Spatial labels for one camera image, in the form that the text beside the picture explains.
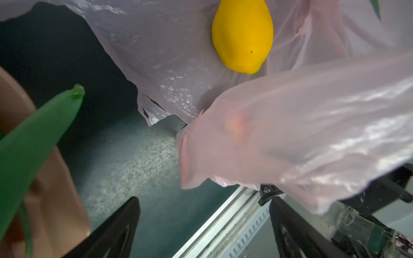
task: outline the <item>wrinkled plastic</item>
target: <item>wrinkled plastic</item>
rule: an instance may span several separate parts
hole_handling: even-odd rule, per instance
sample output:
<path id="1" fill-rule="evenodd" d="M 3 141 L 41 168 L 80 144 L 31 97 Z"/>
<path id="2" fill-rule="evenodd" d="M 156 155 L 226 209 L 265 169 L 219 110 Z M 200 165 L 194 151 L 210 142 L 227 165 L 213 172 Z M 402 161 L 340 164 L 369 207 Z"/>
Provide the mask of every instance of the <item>wrinkled plastic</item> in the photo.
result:
<path id="1" fill-rule="evenodd" d="M 0 1 L 0 20 L 23 14 L 36 2 Z M 137 86 L 138 110 L 149 125 L 171 114 L 190 123 L 222 92 L 242 82 L 391 44 L 368 0 L 266 0 L 274 44 L 262 69 L 249 76 L 227 69 L 212 45 L 219 0 L 47 2 L 65 5 L 87 21 Z M 323 55 L 307 48 L 323 50 Z"/>
<path id="2" fill-rule="evenodd" d="M 413 46 L 413 2 L 411 0 L 379 0 L 380 18 L 392 42 Z"/>
<path id="3" fill-rule="evenodd" d="M 314 213 L 413 156 L 413 50 L 339 59 L 225 91 L 178 136 L 183 188 L 274 184 Z"/>

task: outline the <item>yellow mango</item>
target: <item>yellow mango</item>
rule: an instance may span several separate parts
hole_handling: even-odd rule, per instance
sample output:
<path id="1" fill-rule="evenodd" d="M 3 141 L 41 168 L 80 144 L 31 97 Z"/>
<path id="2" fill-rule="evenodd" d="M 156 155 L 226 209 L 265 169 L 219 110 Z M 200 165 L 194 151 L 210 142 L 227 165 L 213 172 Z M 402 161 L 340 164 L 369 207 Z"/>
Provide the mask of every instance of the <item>yellow mango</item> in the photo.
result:
<path id="1" fill-rule="evenodd" d="M 212 41 L 226 67 L 240 73 L 258 72 L 273 38 L 273 21 L 264 0 L 221 0 Z"/>

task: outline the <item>black plastic part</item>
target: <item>black plastic part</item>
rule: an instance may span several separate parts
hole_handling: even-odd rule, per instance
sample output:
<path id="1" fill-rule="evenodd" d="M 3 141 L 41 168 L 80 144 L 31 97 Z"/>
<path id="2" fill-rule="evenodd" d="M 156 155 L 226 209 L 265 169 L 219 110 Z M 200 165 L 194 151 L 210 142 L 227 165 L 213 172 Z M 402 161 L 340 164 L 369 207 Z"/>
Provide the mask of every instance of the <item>black plastic part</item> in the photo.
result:
<path id="1" fill-rule="evenodd" d="M 410 203 L 413 201 L 413 196 L 404 188 L 411 175 L 409 169 L 404 166 L 399 167 L 390 174 L 371 182 L 362 193 L 340 202 L 355 208 L 365 218 L 397 199 Z"/>
<path id="2" fill-rule="evenodd" d="M 379 258 L 380 254 L 370 252 L 366 247 L 360 245 L 357 241 L 351 240 L 348 236 L 337 231 L 331 243 L 342 250 L 346 255 L 353 258 Z"/>
<path id="3" fill-rule="evenodd" d="M 63 258 L 128 258 L 140 216 L 139 200 L 131 197 L 83 242 Z"/>
<path id="4" fill-rule="evenodd" d="M 301 254 L 296 251 L 297 247 L 307 258 L 349 258 L 343 251 L 328 242 L 280 197 L 273 198 L 270 216 L 281 258 L 301 258 Z M 290 236 L 287 244 L 286 235 Z"/>
<path id="5" fill-rule="evenodd" d="M 283 191 L 281 191 L 280 189 L 278 189 L 274 185 L 261 185 L 259 194 L 260 194 L 261 198 L 258 200 L 258 204 L 260 206 L 263 206 L 264 204 L 266 204 L 272 198 L 274 198 L 274 197 L 276 197 L 280 194 L 283 194 Z"/>

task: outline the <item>pink plastic bag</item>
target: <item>pink plastic bag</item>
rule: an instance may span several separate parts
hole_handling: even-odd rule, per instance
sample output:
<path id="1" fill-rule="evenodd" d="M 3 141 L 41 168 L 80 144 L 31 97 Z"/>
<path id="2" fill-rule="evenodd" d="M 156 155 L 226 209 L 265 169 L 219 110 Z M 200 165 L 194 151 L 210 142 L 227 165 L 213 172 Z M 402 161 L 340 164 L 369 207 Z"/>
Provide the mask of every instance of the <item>pink plastic bag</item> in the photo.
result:
<path id="1" fill-rule="evenodd" d="M 265 76 L 180 132 L 182 187 L 274 184 L 321 213 L 413 156 L 413 50 Z"/>

